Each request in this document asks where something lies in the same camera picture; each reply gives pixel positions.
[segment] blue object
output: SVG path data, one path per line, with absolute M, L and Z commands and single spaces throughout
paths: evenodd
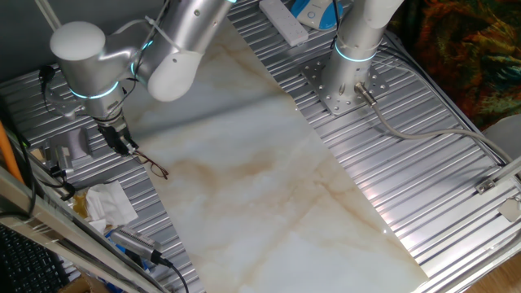
M 291 13 L 295 18 L 299 17 L 302 10 L 309 4 L 309 0 L 296 0 L 291 7 Z
M 291 13 L 299 22 L 319 30 L 327 30 L 336 25 L 336 14 L 334 3 L 331 2 L 327 7 L 321 0 L 296 0 L 291 7 Z M 344 13 L 344 8 L 338 4 L 339 16 Z
M 339 8 L 339 17 L 342 17 L 342 13 L 344 13 L 344 8 L 340 3 L 338 4 Z M 320 20 L 320 25 L 318 26 L 318 29 L 330 29 L 333 26 L 336 25 L 336 15 L 335 15 L 335 6 L 332 2 L 327 8 L 326 11 L 324 11 L 324 14 L 322 15 L 322 19 Z

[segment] metal bracket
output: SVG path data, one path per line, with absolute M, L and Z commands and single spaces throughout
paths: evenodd
M 501 170 L 495 172 L 492 176 L 478 184 L 475 189 L 480 195 L 499 186 L 505 181 L 509 181 L 515 174 L 521 173 L 521 157 L 513 160 L 511 163 L 503 167 Z
M 322 82 L 322 69 L 329 58 L 330 56 L 327 55 L 304 63 L 300 66 L 300 71 L 329 111 L 335 116 L 340 116 L 351 111 L 354 107 L 363 104 L 364 99 L 358 94 L 354 96 L 339 94 L 339 89 L 333 90 L 324 86 Z M 373 96 L 376 97 L 387 93 L 389 85 L 372 66 L 369 69 L 369 76 L 370 83 L 366 85 L 366 88 Z

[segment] cable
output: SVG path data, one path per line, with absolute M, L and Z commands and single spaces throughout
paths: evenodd
M 186 293 L 190 293 L 188 291 L 188 285 L 186 284 L 185 278 L 182 276 L 181 272 L 179 272 L 179 270 L 177 270 L 177 268 L 175 266 L 173 266 L 173 264 L 169 260 L 167 260 L 165 258 L 161 258 L 159 263 L 162 265 L 168 266 L 170 269 L 173 269 L 173 271 L 176 272 L 176 274 L 181 279 L 182 285 L 185 287 Z
M 336 38 L 338 37 L 339 28 L 340 28 L 340 13 L 339 13 L 339 7 L 338 7 L 337 0 L 333 0 L 333 6 L 335 7 L 336 34 L 333 37 L 333 41 L 331 42 L 331 45 L 329 46 L 330 49 L 333 49 L 333 45 L 335 44 Z
M 50 184 L 50 183 L 44 182 L 42 180 L 40 180 L 40 182 L 44 186 L 47 186 L 50 188 L 64 188 L 68 192 L 68 194 L 62 196 L 61 199 L 63 201 L 67 201 L 67 200 L 70 200 L 70 198 L 72 198 L 76 194 L 76 187 L 74 187 L 71 183 L 68 183 L 67 180 L 65 179 L 65 176 L 62 175 L 61 177 L 62 177 L 62 183 L 60 185 Z
M 54 112 L 51 112 L 49 110 L 49 106 L 47 105 L 47 97 L 46 97 L 47 85 L 55 77 L 55 74 L 56 74 L 56 71 L 55 71 L 54 68 L 52 68 L 51 66 L 44 66 L 44 67 L 42 67 L 40 69 L 40 73 L 38 74 L 38 79 L 40 80 L 40 87 L 41 87 L 41 90 L 42 90 L 42 98 L 43 98 L 43 102 L 44 102 L 44 105 L 46 107 L 47 112 L 50 113 L 51 115 L 60 116 L 61 117 L 60 114 L 56 114 Z
M 128 23 L 123 24 L 123 26 L 120 27 L 119 29 L 117 29 L 114 33 L 112 33 L 112 35 L 115 35 L 118 33 L 123 33 L 127 28 L 130 28 L 131 26 L 142 23 L 142 22 L 146 22 L 146 20 L 131 20 Z
M 336 0 L 333 0 L 333 6 L 335 7 L 335 17 L 336 17 L 336 31 L 338 32 L 340 28 L 340 13 L 339 13 L 339 7 Z
M 376 102 L 371 102 L 371 99 L 374 100 L 371 94 L 367 91 L 367 89 L 362 85 L 361 83 L 358 83 L 355 87 L 355 91 L 361 94 L 369 104 L 369 106 L 374 110 L 376 113 L 376 116 L 380 119 L 383 126 L 389 130 L 389 132 L 398 137 L 398 138 L 404 138 L 404 139 L 425 139 L 425 138 L 431 138 L 435 137 L 441 134 L 462 134 L 466 136 L 470 136 L 472 138 L 479 139 L 481 142 L 486 143 L 493 151 L 495 151 L 502 159 L 504 159 L 507 163 L 510 163 L 512 161 L 512 158 L 503 151 L 496 143 L 491 141 L 490 139 L 486 138 L 485 136 L 475 133 L 469 130 L 464 129 L 442 129 L 442 130 L 435 130 L 428 133 L 418 133 L 418 134 L 407 134 L 407 133 L 401 133 L 400 131 L 394 129 L 383 117 L 382 112 L 380 111 L 378 105 Z

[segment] metal base plate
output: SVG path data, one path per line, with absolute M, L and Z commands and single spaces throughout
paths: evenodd
M 329 58 L 330 55 L 326 55 L 304 63 L 300 66 L 300 71 L 313 87 L 324 106 L 333 115 L 340 116 L 351 111 L 357 105 L 364 103 L 364 100 L 358 94 L 345 93 L 340 95 L 337 89 L 327 88 L 324 85 L 322 82 L 322 69 L 326 62 L 329 61 Z M 369 69 L 369 76 L 370 83 L 366 85 L 366 88 L 374 97 L 387 93 L 389 89 L 387 82 L 373 67 Z

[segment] white paper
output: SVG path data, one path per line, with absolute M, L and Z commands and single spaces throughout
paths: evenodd
M 107 221 L 105 219 L 90 221 L 89 224 L 93 226 L 101 235 L 105 232 L 105 227 L 107 226 Z
M 126 225 L 138 218 L 118 181 L 90 187 L 87 211 L 93 221 L 105 219 L 107 225 Z

